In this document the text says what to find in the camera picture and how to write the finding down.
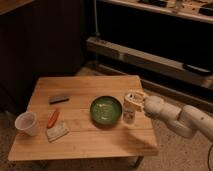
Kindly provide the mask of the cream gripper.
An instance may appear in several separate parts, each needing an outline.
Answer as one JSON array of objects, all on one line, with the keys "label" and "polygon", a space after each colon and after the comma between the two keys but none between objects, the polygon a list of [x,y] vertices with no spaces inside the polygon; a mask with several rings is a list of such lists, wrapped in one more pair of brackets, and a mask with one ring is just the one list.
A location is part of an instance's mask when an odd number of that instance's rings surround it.
[{"label": "cream gripper", "polygon": [[134,97],[141,97],[142,98],[142,102],[140,103],[141,106],[139,105],[133,105],[133,104],[124,104],[124,106],[128,109],[132,109],[134,111],[138,111],[141,112],[144,109],[144,103],[145,103],[145,99],[148,97],[148,95],[145,92],[142,91],[136,91],[136,90],[130,90],[128,92],[125,93],[125,96],[128,98],[134,98]]}]

